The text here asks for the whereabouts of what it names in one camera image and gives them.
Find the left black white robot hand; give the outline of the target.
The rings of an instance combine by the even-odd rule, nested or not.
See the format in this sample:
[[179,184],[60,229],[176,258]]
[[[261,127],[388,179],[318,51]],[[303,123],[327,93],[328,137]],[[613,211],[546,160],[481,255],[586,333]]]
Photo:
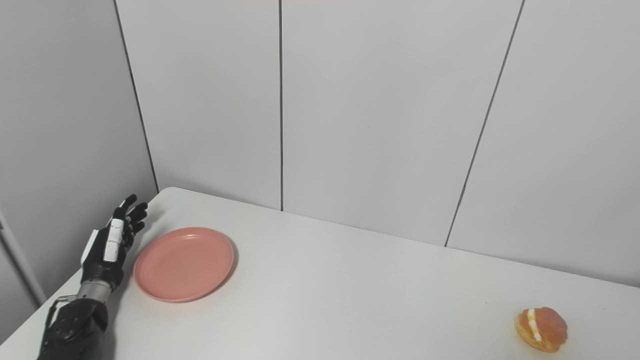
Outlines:
[[122,284],[127,254],[136,235],[146,227],[148,203],[133,206],[137,200],[136,194],[130,194],[114,210],[106,226],[91,233],[81,257],[81,284],[98,281],[111,291]]

